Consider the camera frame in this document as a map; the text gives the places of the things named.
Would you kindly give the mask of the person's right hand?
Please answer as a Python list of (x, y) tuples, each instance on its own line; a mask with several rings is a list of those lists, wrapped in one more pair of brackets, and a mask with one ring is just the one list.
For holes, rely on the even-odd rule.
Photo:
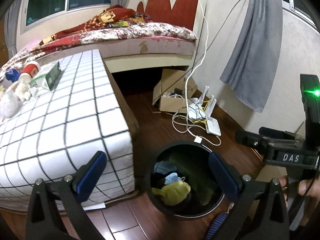
[(319, 206), (319, 176), (314, 180), (302, 180), (297, 187), (297, 193), (301, 196), (309, 197), (310, 201), (300, 221), (300, 226), (306, 226)]

